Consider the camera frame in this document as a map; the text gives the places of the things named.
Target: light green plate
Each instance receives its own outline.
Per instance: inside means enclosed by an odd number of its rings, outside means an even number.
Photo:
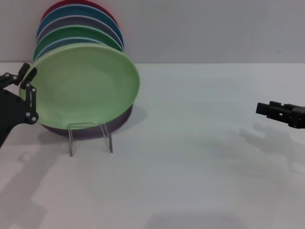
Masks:
[[[122,47],[118,44],[118,42],[116,42],[114,38],[105,32],[90,26],[69,25],[60,27],[46,34],[37,44],[33,60],[35,60],[36,56],[49,44],[68,37],[84,37],[95,39],[122,52]]]
[[[38,121],[55,128],[109,122],[132,105],[140,87],[132,61],[102,44],[54,49],[34,62],[28,73],[33,68],[37,68],[31,84],[37,88]],[[19,95],[25,99],[24,90],[20,89]]]

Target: metal wire stand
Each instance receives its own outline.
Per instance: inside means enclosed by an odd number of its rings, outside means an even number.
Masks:
[[[72,130],[75,129],[76,127],[79,128],[80,125],[82,125],[82,126],[81,126],[82,128],[92,127],[92,125],[89,126],[88,124],[98,124],[98,125],[100,126],[104,138],[105,138],[105,139],[106,139],[106,138],[109,139],[109,145],[108,145],[108,143],[107,143],[107,146],[108,146],[109,149],[110,149],[110,153],[113,153],[113,150],[112,150],[112,136],[111,136],[111,134],[108,133],[106,124],[102,124],[102,123],[98,123],[98,122],[73,123],[73,124],[69,124],[69,125],[67,126],[67,129],[68,129],[68,131],[69,131],[70,156],[74,156],[74,152],[73,152],[73,135],[72,135]],[[105,131],[106,131],[107,136],[105,135],[105,132],[104,132],[104,130],[103,130],[103,128],[102,128],[102,125],[105,127]]]

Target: table surface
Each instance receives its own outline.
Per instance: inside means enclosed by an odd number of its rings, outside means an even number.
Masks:
[[[13,129],[0,149],[1,229],[305,227],[305,130],[255,114],[257,102],[304,105],[305,64],[137,67],[113,154],[95,139],[69,157],[67,138]]]

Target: red plate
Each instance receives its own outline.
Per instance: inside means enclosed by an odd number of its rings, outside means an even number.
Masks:
[[[91,6],[94,8],[97,8],[98,10],[103,11],[105,14],[107,14],[109,17],[111,17],[111,19],[116,23],[116,20],[114,19],[114,17],[102,6],[92,2],[92,1],[87,1],[87,0],[62,0],[59,1],[57,3],[55,3],[54,5],[52,5],[50,8],[48,8],[48,10],[44,13],[43,17],[41,18],[41,20],[43,20],[49,13],[51,13],[53,10],[62,7],[62,6],[67,6],[67,5],[71,5],[71,4],[81,4],[81,5],[86,5],[86,6]]]

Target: plate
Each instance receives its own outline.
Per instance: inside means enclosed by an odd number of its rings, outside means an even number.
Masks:
[[[68,37],[64,39],[57,40],[49,45],[47,45],[40,53],[37,54],[34,61],[36,61],[38,58],[43,56],[44,54],[52,51],[53,49],[57,49],[59,47],[68,45],[68,44],[76,44],[76,43],[97,43],[97,44],[104,44],[101,43],[98,40],[90,39],[90,38],[84,38],[84,37]]]
[[[48,33],[42,40],[40,40],[36,46],[33,59],[35,60],[36,56],[49,44],[57,40],[69,37],[91,38],[107,44],[110,47],[122,52],[121,46],[108,34],[89,26],[71,25],[53,30],[52,32]]]
[[[87,17],[95,18],[101,22],[104,22],[119,36],[120,40],[122,41],[122,44],[124,44],[122,33],[118,25],[112,20],[112,18],[110,18],[107,14],[94,7],[85,6],[85,5],[68,5],[52,11],[41,21],[36,34],[36,38],[41,33],[43,28],[45,28],[52,21],[58,18],[72,16],[72,15],[87,16]]]
[[[71,4],[80,4],[80,5],[87,5],[87,6],[91,6],[91,7],[95,7],[100,11],[103,11],[105,14],[107,14],[109,17],[111,17],[111,19],[116,23],[116,20],[114,19],[114,17],[102,6],[91,2],[91,1],[86,1],[86,0],[64,0],[64,1],[60,1],[55,3],[54,5],[52,5],[50,8],[47,9],[47,11],[44,13],[43,17],[41,20],[43,20],[49,13],[51,13],[53,10],[56,10],[59,7],[63,7],[63,6],[67,6],[67,5],[71,5]]]
[[[140,88],[138,70],[129,57],[102,44],[54,49],[35,61],[27,74],[33,68],[38,72],[31,83],[37,88],[39,122],[59,129],[115,119],[133,104]],[[19,96],[25,99],[25,91],[20,89]]]
[[[68,25],[84,25],[93,27],[97,30],[103,31],[104,33],[111,36],[115,41],[121,46],[123,49],[123,44],[120,40],[120,38],[117,36],[117,34],[105,23],[96,20],[94,18],[84,17],[84,16],[69,16],[69,17],[63,17],[59,18],[53,22],[51,22],[47,27],[45,27],[41,33],[38,35],[37,43],[49,32],[52,32],[55,29],[58,29],[63,26]]]
[[[127,109],[123,114],[121,114],[119,117],[111,120],[110,122],[106,123],[107,131],[108,133],[113,133],[114,131],[118,130],[121,128],[129,119],[130,115],[132,114],[132,106]],[[57,128],[52,128],[49,126],[45,126],[46,129],[50,130],[53,133],[56,133],[58,135],[64,136],[64,137],[69,137],[69,131],[65,129],[57,129]],[[104,130],[104,133],[106,134],[106,129],[104,125],[102,125],[102,128]],[[100,138],[104,137],[102,130],[100,126],[95,126],[95,127],[90,127],[87,129],[83,130],[72,130],[72,136],[74,140],[88,140],[88,139],[95,139],[95,138]]]

